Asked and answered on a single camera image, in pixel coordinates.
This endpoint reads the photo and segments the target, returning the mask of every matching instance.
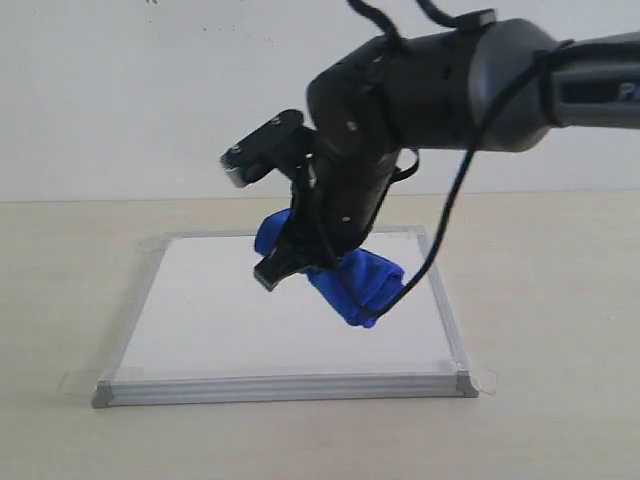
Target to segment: blue towel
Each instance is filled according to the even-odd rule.
[[[289,209],[285,209],[262,222],[254,243],[257,253],[265,256],[271,251],[288,217]],[[404,270],[400,266],[362,248],[349,252],[340,262],[340,270],[360,303],[370,310],[384,307],[403,288]],[[378,319],[360,312],[340,283],[337,272],[308,269],[302,273],[349,325],[375,326]]]

